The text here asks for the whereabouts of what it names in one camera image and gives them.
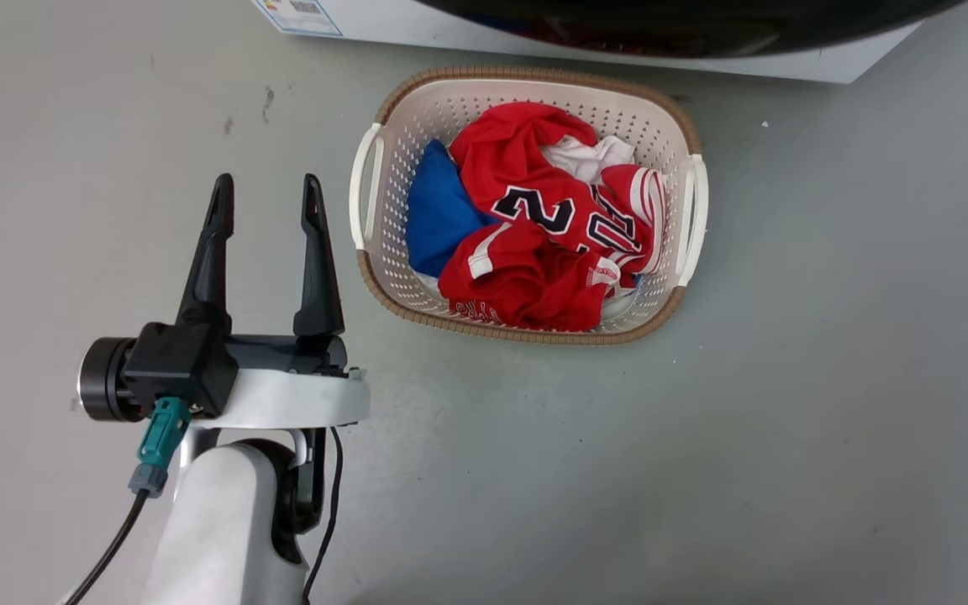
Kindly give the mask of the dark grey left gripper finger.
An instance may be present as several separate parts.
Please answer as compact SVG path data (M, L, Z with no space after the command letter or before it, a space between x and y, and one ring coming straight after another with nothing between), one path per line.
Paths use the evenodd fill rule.
M308 173L303 181L301 229L306 235L301 305L293 317L299 338L334 337L345 331L337 267L322 185Z
M234 234L234 180L229 173L216 179L193 253L178 324L211 324L232 332L226 308L227 242Z

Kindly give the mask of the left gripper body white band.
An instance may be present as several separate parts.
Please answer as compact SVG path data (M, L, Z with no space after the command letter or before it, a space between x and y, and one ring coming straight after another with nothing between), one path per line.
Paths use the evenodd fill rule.
M76 393L93 420L133 423L147 417L119 376L133 344L127 338L100 338L86 352ZM239 374L227 407L216 418L195 416L193 428L338 428L369 416L371 391L364 371L347 363L338 336L239 334L228 341L228 351L239 362Z

